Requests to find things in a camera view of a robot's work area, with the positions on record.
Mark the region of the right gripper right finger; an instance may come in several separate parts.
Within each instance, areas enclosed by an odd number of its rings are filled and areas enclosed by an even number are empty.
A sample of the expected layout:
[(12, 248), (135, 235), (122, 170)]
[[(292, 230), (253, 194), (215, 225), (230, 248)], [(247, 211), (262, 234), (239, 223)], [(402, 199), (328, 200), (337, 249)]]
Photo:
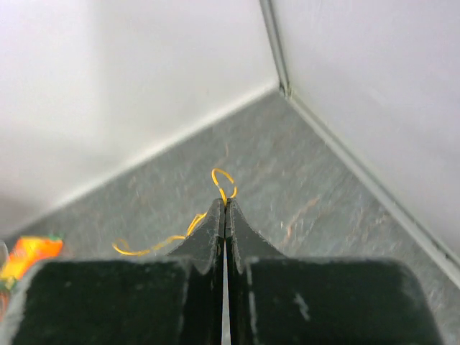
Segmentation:
[(417, 277), (392, 259), (287, 257), (226, 206), (233, 344), (441, 344)]

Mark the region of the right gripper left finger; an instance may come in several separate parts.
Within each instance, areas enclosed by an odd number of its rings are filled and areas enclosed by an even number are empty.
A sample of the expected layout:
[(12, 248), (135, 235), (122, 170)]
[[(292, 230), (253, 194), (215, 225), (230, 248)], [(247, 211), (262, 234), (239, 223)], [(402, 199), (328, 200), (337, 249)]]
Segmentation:
[(220, 344), (224, 203), (164, 256), (36, 264), (1, 322), (3, 344)]

